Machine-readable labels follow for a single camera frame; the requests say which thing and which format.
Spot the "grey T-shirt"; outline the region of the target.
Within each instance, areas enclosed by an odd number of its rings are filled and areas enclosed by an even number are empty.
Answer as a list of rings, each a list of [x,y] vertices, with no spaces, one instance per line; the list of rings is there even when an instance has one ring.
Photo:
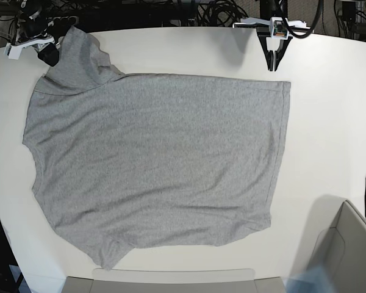
[[[36,83],[23,143],[54,232],[110,270],[135,248],[267,229],[291,84],[125,74],[72,27]]]

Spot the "black power strip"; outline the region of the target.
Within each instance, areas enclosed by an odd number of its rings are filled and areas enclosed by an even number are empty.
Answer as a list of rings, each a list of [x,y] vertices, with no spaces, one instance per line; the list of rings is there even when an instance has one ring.
[[[78,16],[54,16],[47,20],[48,26],[74,26],[79,23]]]

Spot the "grey box at right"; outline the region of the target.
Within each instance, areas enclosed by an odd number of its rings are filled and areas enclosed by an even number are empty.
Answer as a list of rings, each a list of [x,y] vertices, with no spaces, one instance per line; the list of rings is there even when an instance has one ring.
[[[366,219],[350,201],[319,234],[307,273],[314,292],[366,292]]]

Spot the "grey box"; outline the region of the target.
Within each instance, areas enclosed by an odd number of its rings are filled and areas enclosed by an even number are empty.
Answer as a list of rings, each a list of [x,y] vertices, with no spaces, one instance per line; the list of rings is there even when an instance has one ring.
[[[319,234],[307,273],[314,292],[366,292],[366,219],[350,201]]]
[[[280,277],[255,279],[253,269],[141,271],[95,269],[67,277],[63,292],[285,292]]]

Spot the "blue cloth at bottom right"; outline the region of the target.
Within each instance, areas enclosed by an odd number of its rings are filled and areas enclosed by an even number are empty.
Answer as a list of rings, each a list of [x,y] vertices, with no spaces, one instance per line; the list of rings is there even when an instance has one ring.
[[[292,276],[285,281],[286,292],[292,293],[325,293],[333,292],[325,269],[316,266],[307,271]]]

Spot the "grey box at bottom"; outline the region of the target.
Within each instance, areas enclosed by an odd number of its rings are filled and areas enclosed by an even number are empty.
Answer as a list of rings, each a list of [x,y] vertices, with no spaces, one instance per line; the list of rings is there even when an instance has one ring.
[[[280,277],[255,279],[253,269],[141,271],[95,269],[67,277],[63,292],[285,292]]]

